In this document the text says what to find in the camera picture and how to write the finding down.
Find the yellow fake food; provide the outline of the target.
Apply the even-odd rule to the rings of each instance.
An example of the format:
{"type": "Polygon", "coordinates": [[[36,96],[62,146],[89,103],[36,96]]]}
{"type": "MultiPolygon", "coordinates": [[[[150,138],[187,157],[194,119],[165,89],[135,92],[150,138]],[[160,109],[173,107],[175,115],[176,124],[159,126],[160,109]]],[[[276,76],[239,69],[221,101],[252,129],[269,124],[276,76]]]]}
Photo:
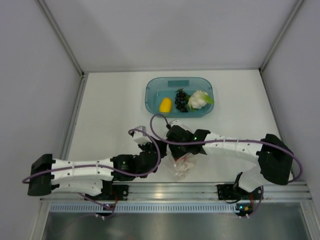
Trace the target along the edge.
{"type": "Polygon", "coordinates": [[[162,99],[159,105],[160,113],[170,113],[172,111],[172,100],[168,97],[162,99]]]}

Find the clear dotted zip bag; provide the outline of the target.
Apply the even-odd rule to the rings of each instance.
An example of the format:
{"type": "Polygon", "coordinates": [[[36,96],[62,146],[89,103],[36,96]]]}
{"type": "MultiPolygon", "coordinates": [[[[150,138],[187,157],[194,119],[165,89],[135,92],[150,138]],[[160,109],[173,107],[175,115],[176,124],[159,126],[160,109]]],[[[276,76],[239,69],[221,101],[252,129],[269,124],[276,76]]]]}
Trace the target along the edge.
{"type": "Polygon", "coordinates": [[[185,158],[184,162],[175,162],[172,155],[166,156],[163,160],[163,164],[176,182],[183,180],[197,163],[197,158],[191,153],[182,157],[185,158]]]}

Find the dark blue fake food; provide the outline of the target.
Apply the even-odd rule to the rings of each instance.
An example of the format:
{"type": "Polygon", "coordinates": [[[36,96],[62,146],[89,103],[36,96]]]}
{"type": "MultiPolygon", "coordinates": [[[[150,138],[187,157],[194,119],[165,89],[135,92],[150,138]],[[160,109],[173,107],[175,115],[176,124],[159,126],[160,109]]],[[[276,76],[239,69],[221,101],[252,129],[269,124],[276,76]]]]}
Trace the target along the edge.
{"type": "Polygon", "coordinates": [[[175,94],[175,107],[181,113],[188,113],[188,102],[191,96],[182,88],[178,89],[175,94]]]}

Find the red fake food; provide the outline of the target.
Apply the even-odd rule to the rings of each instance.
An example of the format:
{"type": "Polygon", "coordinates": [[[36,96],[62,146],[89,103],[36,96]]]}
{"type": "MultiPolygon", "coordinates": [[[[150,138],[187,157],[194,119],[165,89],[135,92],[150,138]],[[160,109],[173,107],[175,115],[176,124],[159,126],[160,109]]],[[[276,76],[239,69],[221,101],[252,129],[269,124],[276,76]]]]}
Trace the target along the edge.
{"type": "Polygon", "coordinates": [[[185,158],[184,158],[184,157],[176,158],[174,161],[175,161],[176,163],[177,163],[177,162],[184,162],[184,161],[185,161],[185,158]]]}

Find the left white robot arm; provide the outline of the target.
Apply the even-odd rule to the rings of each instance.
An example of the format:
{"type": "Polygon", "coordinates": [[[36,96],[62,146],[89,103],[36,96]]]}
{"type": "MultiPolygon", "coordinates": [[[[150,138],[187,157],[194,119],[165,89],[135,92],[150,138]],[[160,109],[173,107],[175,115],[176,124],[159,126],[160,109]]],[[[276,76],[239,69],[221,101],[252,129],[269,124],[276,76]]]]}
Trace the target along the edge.
{"type": "Polygon", "coordinates": [[[109,199],[114,182],[129,182],[155,173],[161,159],[167,155],[164,142],[139,145],[139,154],[120,154],[112,158],[90,161],[67,161],[44,154],[32,165],[27,194],[32,197],[52,193],[81,193],[109,199]]]}

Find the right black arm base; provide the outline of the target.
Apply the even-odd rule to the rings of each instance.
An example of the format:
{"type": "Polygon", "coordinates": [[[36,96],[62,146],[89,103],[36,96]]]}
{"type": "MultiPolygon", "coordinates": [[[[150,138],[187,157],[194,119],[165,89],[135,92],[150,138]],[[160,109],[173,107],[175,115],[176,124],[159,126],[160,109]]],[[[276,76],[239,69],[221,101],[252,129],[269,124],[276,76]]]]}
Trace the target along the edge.
{"type": "Polygon", "coordinates": [[[234,188],[233,184],[218,184],[217,185],[218,199],[226,203],[237,203],[242,199],[241,194],[234,188]]]}

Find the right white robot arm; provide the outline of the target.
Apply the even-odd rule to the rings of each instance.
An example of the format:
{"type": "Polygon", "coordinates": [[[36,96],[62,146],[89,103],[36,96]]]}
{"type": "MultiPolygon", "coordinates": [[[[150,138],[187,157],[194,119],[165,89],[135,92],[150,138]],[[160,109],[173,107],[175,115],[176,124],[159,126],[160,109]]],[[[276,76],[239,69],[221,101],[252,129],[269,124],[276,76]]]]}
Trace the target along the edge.
{"type": "Polygon", "coordinates": [[[240,199],[246,198],[265,184],[285,186],[290,182],[292,152],[274,134],[266,134],[261,140],[248,142],[230,138],[209,130],[195,132],[173,125],[166,133],[166,140],[173,156],[181,154],[225,155],[251,162],[254,167],[240,172],[233,184],[233,192],[240,199]]]}

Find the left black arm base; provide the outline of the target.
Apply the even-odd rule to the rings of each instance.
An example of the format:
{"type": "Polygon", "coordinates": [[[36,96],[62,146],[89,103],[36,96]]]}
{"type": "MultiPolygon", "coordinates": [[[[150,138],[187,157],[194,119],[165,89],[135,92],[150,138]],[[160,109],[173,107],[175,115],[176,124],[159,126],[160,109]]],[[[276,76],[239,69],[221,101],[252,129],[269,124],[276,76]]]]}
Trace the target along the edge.
{"type": "Polygon", "coordinates": [[[126,184],[108,184],[102,189],[102,200],[126,201],[129,194],[129,186],[126,184]]]}

